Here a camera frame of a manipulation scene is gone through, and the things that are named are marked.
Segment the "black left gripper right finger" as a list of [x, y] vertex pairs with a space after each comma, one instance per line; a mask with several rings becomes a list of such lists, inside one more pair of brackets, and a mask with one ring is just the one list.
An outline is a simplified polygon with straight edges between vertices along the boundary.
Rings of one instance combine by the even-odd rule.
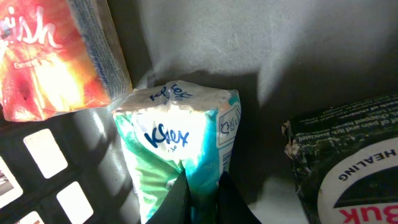
[[226, 171], [220, 177], [216, 204], [219, 224], [261, 224]]

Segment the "teal white Kleenex tissue pack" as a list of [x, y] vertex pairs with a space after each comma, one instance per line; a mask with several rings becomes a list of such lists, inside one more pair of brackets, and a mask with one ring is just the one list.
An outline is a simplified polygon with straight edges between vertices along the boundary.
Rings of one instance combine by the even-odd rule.
[[180, 174], [187, 178], [192, 222], [215, 222], [219, 179], [229, 168], [241, 113], [237, 90], [181, 80], [136, 90], [114, 110], [142, 223]]

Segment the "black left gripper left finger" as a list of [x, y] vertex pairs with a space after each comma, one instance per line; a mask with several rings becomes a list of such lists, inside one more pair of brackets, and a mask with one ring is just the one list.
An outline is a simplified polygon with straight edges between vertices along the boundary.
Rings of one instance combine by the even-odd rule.
[[191, 198], [185, 171], [180, 173], [147, 224], [191, 224]]

